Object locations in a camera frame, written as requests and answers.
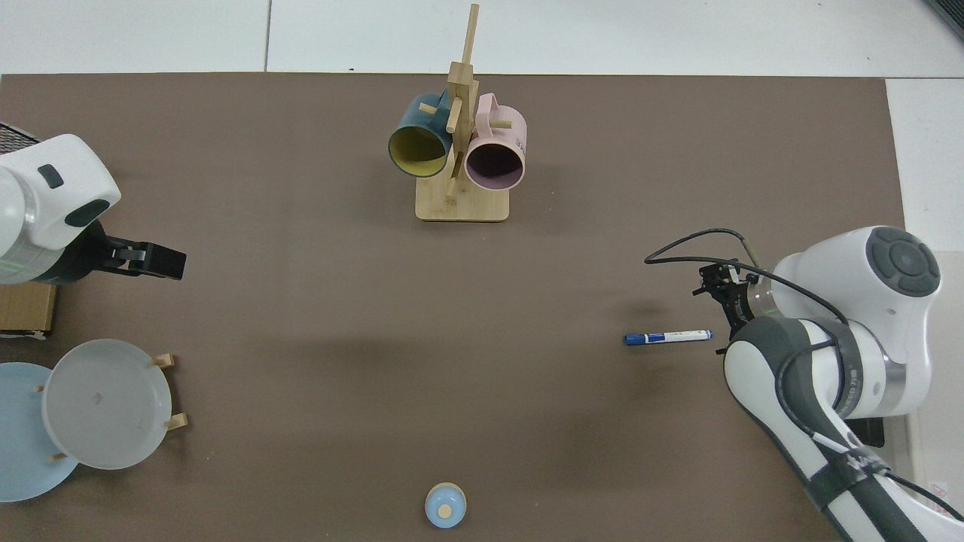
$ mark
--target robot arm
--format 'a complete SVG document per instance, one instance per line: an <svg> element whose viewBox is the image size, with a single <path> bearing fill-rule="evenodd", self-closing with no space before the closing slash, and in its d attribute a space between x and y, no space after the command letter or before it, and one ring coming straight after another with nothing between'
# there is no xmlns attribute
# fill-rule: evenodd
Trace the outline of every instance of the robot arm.
<svg viewBox="0 0 964 542"><path fill-rule="evenodd" d="M857 375L884 359L870 332L853 326L755 318L727 349L727 385L845 539L964 539L964 523L900 489L887 477L890 468L844 423L841 412L860 403L844 407L860 385Z"/></svg>
<svg viewBox="0 0 964 542"><path fill-rule="evenodd" d="M844 422L904 414L924 400L925 322L940 286L926 246L902 230L877 227L818 243L784 258L774 272L715 258L654 259L677 244L646 261L713 263L700 270L702 287L693 293L708 292L731 324L727 385L840 534L859 541L964 539L964 523L898 487L900 478ZM739 269L754 273L742 280Z"/></svg>
<svg viewBox="0 0 964 542"><path fill-rule="evenodd" d="M0 139L17 137L27 145L0 155L0 285L65 285L94 270L181 279L182 253L104 233L97 218L121 191L80 138L39 143L0 128Z"/></svg>

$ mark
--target floor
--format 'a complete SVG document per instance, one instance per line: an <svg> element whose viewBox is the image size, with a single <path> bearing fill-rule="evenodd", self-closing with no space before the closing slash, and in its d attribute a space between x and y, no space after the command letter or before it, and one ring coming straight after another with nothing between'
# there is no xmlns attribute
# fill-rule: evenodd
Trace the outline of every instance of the floor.
<svg viewBox="0 0 964 542"><path fill-rule="evenodd" d="M887 80L906 228L937 253L931 395L900 470L964 500L964 40L922 0L485 0L479 73L875 77ZM5 0L0 74L447 72L466 0Z"/></svg>

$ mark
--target mug rack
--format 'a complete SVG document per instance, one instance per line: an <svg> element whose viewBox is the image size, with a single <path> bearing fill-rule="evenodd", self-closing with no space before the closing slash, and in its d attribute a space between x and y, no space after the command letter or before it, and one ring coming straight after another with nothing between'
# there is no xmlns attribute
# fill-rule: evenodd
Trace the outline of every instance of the mug rack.
<svg viewBox="0 0 964 542"><path fill-rule="evenodd" d="M465 157L475 123L479 82L474 79L471 56L479 5L469 10L469 27L462 62L448 70L451 110L445 131L452 134L452 149L445 166L434 176L415 179L415 216L439 222L501 222L509 218L509 191L486 190L466 175ZM420 109L434 114L430 106Z"/></svg>

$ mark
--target cardboard box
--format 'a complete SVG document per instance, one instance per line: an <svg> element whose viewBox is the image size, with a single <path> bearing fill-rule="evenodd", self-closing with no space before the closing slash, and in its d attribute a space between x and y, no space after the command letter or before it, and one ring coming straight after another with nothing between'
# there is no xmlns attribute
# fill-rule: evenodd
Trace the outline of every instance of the cardboard box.
<svg viewBox="0 0 964 542"><path fill-rule="evenodd" d="M0 285L0 339L42 339L53 322L56 295L53 285Z"/></svg>

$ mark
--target black cable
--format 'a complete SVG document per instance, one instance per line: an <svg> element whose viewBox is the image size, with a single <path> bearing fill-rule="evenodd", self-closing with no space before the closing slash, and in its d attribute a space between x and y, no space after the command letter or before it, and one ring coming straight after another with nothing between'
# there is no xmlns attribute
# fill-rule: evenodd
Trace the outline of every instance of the black cable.
<svg viewBox="0 0 964 542"><path fill-rule="evenodd" d="M945 510L947 510L948 513L949 513L955 520L957 520L957 521L959 521L959 522L964 522L964 516L961 516L961 515L960 515L960 512L958 512L957 510L954 510L953 507L951 507L950 504L947 504L947 503L944 502L940 497L934 495L933 493L930 493L929 491L925 490L923 487L917 485L916 483L914 483L914 482L912 482L912 481L910 481L910 480L908 480L908 479L906 479L906 478L902 478L902 477L900 477L900 476L892 473L891 471L885 471L885 472L884 472L884 475L887 476L888 478L890 478L891 480L897 482L898 484L900 484L900 485L902 485L902 486L910 489L911 491L915 491L915 492L917 492L917 493L925 496L925 497L928 498L930 501L933 501L935 504L937 504L937 505L940 506L941 508L944 508Z"/></svg>
<svg viewBox="0 0 964 542"><path fill-rule="evenodd" d="M790 408L790 404L787 402L787 396L784 394L784 379L787 376L787 370L790 368L791 365L793 365L793 362L795 362L800 356L807 354L809 352L816 352L820 348L825 348L827 346L834 346L836 344L837 344L837 339L832 338L829 340L825 340L824 342L811 344L806 348L801 348L795 353L787 356L787 358L780 364L780 367L777 369L777 372L774 375L775 378L773 380L773 386L777 393L777 402L780 403L780 408L783 409L784 414L787 415L787 418L790 418L790 421L792 421L794 425L796 425L801 431L806 433L807 436L811 438L813 438L817 432L811 429L810 426L808 426L806 423L804 423L804 421L801 420Z"/></svg>
<svg viewBox="0 0 964 542"><path fill-rule="evenodd" d="M770 279L771 281L776 281L776 282L780 283L781 285L784 285L784 286L786 286L786 287L788 287L788 288L790 288L790 289L793 289L793 290L795 290L795 291L797 291L797 292L799 292L799 293L801 293L801 294L809 297L810 299L813 299L815 302L817 302L818 304L820 304L822 307L824 307L825 309L827 309L828 311L830 311L830 312L834 315L835 318L837 318L838 320L841 321L842 324L844 324L844 325L847 324L846 316L844 316L844 314L843 314L842 312L840 312L840 310L838 310L836 307L834 307L829 301L827 301L827 300L823 299L822 297L816 295L815 293L813 293L812 291L808 290L807 288L805 288L805 287L803 287L803 286L801 286L801 285L797 285L796 283L794 283L794 282L792 282L792 281L789 281L789 280L787 280L787 279L784 279L783 277L780 277L779 275L775 275L775 274L773 274L773 273L770 273L769 271L767 271L767 270L765 270L765 269L761 269L761 268L760 268L759 266L757 266L757 265L747 265L746 263L740 263L739 261L735 261L735 260L732 260L732 259L723 259L723 258L719 258L719 257L678 256L678 257L660 257L660 258L656 258L657 256L665 253L666 251L668 251L668 250L670 250L670 249L672 249L672 248L674 248L674 247L676 247L676 246L678 246L678 245L681 245L681 244L683 244L684 242L686 242L686 241L688 241L688 240L690 240L690 239L692 239L692 238L694 238L694 237L699 237L700 235L705 235L705 234L707 234L707 233L729 233L729 234L731 234L731 235L736 236L737 238L744 239L744 237L743 237L742 235L740 235L738 232L733 231L733 230L728 230L728 229L726 229L726 228L712 228L712 229L709 229L709 230L697 231L697 232L692 233L692 234L690 234L690 235L688 235L688 236L686 236L686 237L683 237L683 238L681 238L681 239L678 239L678 240L676 240L676 241L673 241L672 243L666 245L665 247L663 247L663 248L655 251L654 253L652 253L652 254L644 257L644 258L643 258L643 262L644 262L644 263L648 263L648 264L654 264L654 263L669 263L669 262L673 262L673 261L701 261L701 262L706 262L706 263L716 263L716 264L719 264L719 265L732 265L732 266L735 267L736 269L744 269L744 270L747 270L747 271L752 271L752 272L754 272L754 273L756 273L756 274L758 274L758 275L761 275L761 276L763 276L763 277L767 277L767 278ZM750 255L750 258L751 258L751 259L753 259L754 257L751 255L750 250L749 250L749 248L747 247L746 244L744 244L744 247L747 248L747 254Z"/></svg>

